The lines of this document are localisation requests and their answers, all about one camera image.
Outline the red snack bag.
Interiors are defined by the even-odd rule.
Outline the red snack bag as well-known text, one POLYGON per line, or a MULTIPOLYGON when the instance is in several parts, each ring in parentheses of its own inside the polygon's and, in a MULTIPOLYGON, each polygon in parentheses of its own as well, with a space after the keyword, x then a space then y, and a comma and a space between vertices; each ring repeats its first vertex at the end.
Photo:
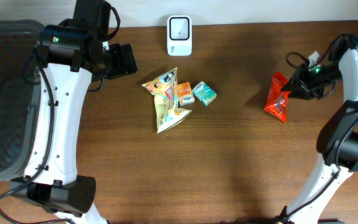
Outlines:
POLYGON ((272 76, 264 111, 273 115, 281 122, 287 121, 287 105, 289 91, 282 91, 282 88, 288 83, 288 79, 281 73, 277 72, 272 76))

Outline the yellow snack bag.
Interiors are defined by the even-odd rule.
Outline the yellow snack bag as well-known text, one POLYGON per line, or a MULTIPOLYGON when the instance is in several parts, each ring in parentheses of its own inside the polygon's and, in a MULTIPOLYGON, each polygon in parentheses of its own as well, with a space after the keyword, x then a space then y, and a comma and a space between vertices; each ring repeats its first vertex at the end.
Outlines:
POLYGON ((177 68, 143 83, 142 86, 154 96, 158 134, 178 125, 192 112, 179 107, 177 68))

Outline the teal tissue pack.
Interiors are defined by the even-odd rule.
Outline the teal tissue pack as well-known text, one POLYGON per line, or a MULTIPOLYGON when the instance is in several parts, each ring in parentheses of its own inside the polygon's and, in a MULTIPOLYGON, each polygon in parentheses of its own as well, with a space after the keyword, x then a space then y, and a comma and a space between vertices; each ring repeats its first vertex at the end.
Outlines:
POLYGON ((217 97, 216 92, 208 86, 205 82, 200 82, 193 89, 194 96, 202 102, 205 106, 208 106, 217 97))

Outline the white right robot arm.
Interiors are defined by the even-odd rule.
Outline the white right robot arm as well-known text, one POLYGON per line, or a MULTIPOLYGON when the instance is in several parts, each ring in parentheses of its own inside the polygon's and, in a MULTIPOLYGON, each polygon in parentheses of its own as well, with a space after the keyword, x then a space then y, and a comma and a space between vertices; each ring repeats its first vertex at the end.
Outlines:
POLYGON ((282 87, 290 98, 322 99, 342 81, 343 104, 320 131, 318 157, 299 196, 275 223, 319 223, 338 188, 358 171, 358 36, 340 34, 315 62, 306 59, 282 87))

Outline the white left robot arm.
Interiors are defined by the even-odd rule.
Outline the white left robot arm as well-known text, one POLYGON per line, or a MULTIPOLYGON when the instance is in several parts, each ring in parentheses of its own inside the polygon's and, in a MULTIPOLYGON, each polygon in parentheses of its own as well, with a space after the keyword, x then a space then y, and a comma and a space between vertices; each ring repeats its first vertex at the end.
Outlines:
POLYGON ((137 71, 132 47, 110 44, 112 17, 118 13, 107 1, 77 1, 73 17, 46 26, 32 53, 40 81, 30 157, 2 198, 41 207, 57 223, 105 222, 94 204, 95 179, 78 174, 76 145, 90 84, 137 71))

